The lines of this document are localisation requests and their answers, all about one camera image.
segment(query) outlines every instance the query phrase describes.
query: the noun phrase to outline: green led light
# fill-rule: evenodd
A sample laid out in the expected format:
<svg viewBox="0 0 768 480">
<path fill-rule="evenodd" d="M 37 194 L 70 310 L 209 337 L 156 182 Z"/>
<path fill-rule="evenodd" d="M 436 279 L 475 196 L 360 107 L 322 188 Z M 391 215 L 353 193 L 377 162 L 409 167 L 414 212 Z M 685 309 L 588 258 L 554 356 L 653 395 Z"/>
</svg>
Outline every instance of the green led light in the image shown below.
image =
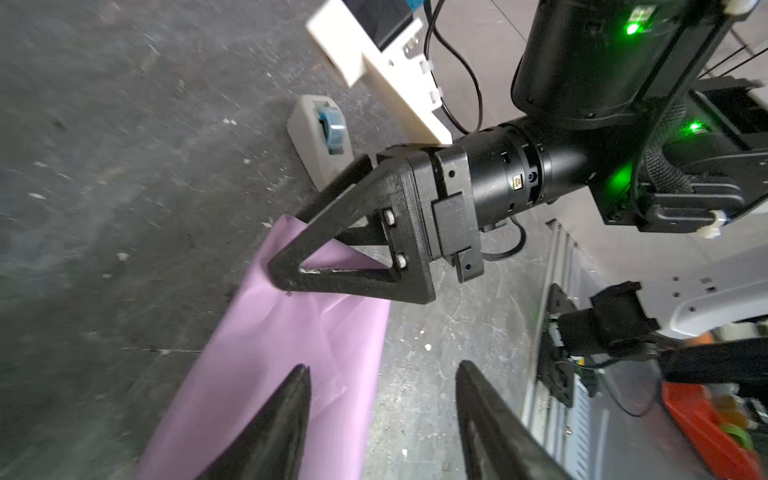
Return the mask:
<svg viewBox="0 0 768 480">
<path fill-rule="evenodd" d="M 610 198 L 622 195 L 632 181 L 632 163 L 626 163 L 619 167 L 609 178 L 605 185 L 605 192 Z"/>
</svg>

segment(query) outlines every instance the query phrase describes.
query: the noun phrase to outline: white plastic mount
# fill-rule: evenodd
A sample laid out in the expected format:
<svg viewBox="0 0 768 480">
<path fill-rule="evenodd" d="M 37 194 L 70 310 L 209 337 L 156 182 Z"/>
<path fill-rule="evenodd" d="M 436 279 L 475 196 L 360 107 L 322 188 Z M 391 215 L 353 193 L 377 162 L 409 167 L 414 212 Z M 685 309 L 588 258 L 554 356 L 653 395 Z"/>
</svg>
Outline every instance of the white plastic mount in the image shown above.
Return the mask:
<svg viewBox="0 0 768 480">
<path fill-rule="evenodd" d="M 701 238 L 712 240 L 720 236 L 720 227 L 726 224 L 728 216 L 722 210 L 710 210 L 710 213 L 715 216 L 715 221 L 710 225 L 704 225 L 696 230 L 696 233 Z"/>
<path fill-rule="evenodd" d="M 338 106 L 329 97 L 301 95 L 288 119 L 288 135 L 319 192 L 353 160 L 352 145 L 349 143 L 346 127 L 341 131 L 341 148 L 334 152 L 329 150 L 323 126 L 319 122 L 319 110 L 322 108 Z"/>
<path fill-rule="evenodd" d="M 424 55 L 406 57 L 422 26 L 414 18 L 380 51 L 342 0 L 327 0 L 306 23 L 323 67 L 340 87 L 362 79 L 411 142 L 451 144 L 451 132 L 432 113 L 442 100 L 430 62 Z"/>
</svg>

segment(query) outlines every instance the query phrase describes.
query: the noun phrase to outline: cylindrical joint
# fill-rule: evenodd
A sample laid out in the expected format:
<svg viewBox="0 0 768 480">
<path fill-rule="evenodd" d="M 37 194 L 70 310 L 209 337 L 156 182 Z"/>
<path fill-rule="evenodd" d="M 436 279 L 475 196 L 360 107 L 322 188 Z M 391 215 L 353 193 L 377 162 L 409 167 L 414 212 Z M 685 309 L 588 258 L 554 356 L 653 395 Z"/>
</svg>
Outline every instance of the cylindrical joint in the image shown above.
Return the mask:
<svg viewBox="0 0 768 480">
<path fill-rule="evenodd" d="M 467 152 L 479 227 L 583 187 L 594 172 L 584 138 L 527 118 L 457 143 Z"/>
<path fill-rule="evenodd" d="M 568 130 L 632 121 L 632 102 L 654 75 L 686 8 L 702 6 L 679 0 L 539 2 L 512 101 L 531 118 Z"/>
</svg>

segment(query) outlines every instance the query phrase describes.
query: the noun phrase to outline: usb port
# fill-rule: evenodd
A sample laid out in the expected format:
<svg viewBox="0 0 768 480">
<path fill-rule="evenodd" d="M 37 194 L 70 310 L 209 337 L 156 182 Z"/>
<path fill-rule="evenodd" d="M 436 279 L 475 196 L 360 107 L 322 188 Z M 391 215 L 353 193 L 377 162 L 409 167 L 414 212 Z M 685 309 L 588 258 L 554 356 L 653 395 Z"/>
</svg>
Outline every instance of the usb port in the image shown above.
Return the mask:
<svg viewBox="0 0 768 480">
<path fill-rule="evenodd" d="M 523 176 L 515 175 L 512 178 L 512 190 L 520 190 L 521 188 L 523 188 Z"/>
</svg>

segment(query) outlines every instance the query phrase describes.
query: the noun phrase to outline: pink paper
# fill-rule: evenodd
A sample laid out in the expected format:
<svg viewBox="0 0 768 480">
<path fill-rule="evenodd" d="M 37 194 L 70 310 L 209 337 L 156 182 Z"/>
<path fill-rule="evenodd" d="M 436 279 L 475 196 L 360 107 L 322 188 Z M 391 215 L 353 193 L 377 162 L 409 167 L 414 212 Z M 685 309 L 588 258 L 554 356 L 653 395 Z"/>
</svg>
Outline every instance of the pink paper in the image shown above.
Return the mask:
<svg viewBox="0 0 768 480">
<path fill-rule="evenodd" d="M 140 480 L 196 478 L 300 363 L 310 367 L 312 401 L 299 477 L 360 478 L 389 301 L 273 286 L 267 262 L 305 227 L 287 216 L 275 223 L 150 440 Z M 337 240 L 304 265 L 382 268 Z"/>
</svg>

